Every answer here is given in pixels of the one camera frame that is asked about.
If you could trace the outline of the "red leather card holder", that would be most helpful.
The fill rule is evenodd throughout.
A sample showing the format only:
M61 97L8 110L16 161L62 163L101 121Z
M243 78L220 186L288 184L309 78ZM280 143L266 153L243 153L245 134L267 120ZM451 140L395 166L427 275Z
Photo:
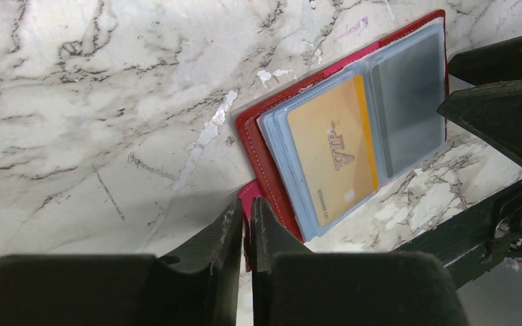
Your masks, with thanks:
M440 33L443 38L445 55L446 98L449 91L449 83L447 80L445 17L446 14L444 10L434 10L394 32L369 43L367 46L346 55L327 67L312 73L293 86L247 108L237 116L235 121L237 133L244 146L251 167L254 170L256 181L261 192L269 201L277 220L283 224L291 234L297 237L297 239L308 241L325 234L333 226L362 206L382 186L396 178L387 178L383 161L378 116L373 99L370 77L372 57L381 50L399 41L404 41L413 35ZM300 159L288 124L287 115L290 111L357 75L361 75L364 78L366 103L375 151L375 164L377 166L379 187L376 192L361 201L352 211L349 211L328 227L322 228L317 222L315 209L311 201L302 166L300 165ZM397 177L403 175L416 165L405 170Z

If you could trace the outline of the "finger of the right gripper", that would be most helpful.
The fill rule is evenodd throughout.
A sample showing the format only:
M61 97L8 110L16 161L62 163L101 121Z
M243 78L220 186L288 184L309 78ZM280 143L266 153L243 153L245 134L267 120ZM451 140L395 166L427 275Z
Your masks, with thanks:
M474 86L522 80L522 36L458 53L448 70Z
M522 167L522 80L454 91L437 112Z

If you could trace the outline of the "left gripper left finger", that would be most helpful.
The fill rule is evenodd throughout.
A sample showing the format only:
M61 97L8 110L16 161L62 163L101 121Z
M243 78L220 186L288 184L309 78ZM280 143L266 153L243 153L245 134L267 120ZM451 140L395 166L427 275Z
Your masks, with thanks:
M0 257L0 325L234 325L243 210L156 257Z

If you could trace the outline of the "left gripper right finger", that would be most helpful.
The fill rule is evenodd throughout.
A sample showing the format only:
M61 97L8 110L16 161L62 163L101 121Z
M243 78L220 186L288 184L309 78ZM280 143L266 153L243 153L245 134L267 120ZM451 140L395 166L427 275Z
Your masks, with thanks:
M455 285L427 253L314 253L251 205L255 325L467 325Z

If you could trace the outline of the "gold vip credit card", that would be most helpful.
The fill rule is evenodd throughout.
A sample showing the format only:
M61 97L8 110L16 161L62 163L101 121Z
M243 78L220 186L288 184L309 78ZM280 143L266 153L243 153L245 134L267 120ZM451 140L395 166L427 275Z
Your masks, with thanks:
M328 227L379 187L364 78L335 86L287 119L318 225Z

